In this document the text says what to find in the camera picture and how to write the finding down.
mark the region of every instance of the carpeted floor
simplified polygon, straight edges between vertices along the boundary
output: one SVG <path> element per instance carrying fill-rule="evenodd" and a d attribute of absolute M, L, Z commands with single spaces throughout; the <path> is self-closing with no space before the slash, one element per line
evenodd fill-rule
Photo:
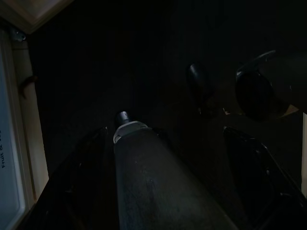
<path fill-rule="evenodd" d="M 28 36 L 49 174 L 88 132 L 108 127 L 114 133 L 114 115 L 128 110 L 165 129 L 177 153 L 231 218 L 248 229 L 223 127 L 262 141 L 300 185 L 302 113 L 266 123 L 223 113 L 201 120 L 185 71 L 199 61 L 218 86 L 265 51 L 306 50 L 305 6 L 300 4 L 76 0 Z"/>

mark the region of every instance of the dark carpet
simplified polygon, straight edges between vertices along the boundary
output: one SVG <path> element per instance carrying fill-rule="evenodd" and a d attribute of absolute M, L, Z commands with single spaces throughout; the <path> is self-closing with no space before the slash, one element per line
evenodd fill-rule
<path fill-rule="evenodd" d="M 202 120 L 189 95 L 186 67 L 199 61 L 218 86 L 265 51 L 306 50 L 305 8 L 295 1 L 76 0 L 28 36 L 49 174 L 90 131 L 107 127 L 113 134 L 115 114 L 128 110 L 165 129 L 229 216 L 248 229 L 223 127 L 262 141 L 300 185 L 302 113 L 265 123 L 223 113 Z"/>

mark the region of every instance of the dark floor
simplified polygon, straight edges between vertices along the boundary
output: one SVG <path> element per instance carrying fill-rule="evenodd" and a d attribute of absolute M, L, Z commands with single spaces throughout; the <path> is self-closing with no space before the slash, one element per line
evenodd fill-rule
<path fill-rule="evenodd" d="M 128 110 L 166 129 L 181 157 L 246 227 L 223 126 L 266 144 L 300 185 L 302 113 L 265 123 L 223 113 L 200 120 L 185 70 L 199 61 L 219 85 L 265 51 L 306 50 L 305 8 L 295 1 L 76 0 L 28 37 L 49 174 L 88 132 L 114 133 L 114 115 Z"/>

